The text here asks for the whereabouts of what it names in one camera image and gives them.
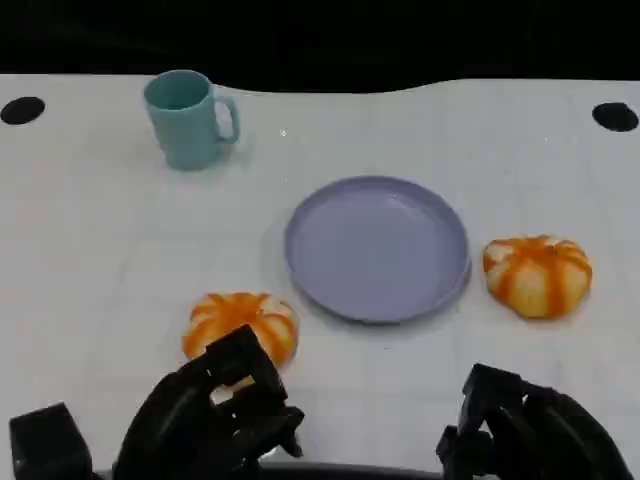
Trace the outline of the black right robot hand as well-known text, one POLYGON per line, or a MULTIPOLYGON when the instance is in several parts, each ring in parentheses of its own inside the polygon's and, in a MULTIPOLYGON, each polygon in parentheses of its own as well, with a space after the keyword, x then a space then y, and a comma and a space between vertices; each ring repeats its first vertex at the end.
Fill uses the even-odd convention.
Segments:
POLYGON ((436 454, 445 479, 631 479, 608 431, 576 400, 477 363, 436 454))

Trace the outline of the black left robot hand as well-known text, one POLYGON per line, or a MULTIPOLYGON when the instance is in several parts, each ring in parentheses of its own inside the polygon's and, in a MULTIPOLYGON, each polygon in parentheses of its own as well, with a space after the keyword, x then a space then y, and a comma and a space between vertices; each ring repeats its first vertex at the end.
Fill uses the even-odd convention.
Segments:
POLYGON ((279 373, 243 326, 166 375, 136 413, 115 479, 253 479, 276 447, 299 458, 304 413, 287 405, 279 373))

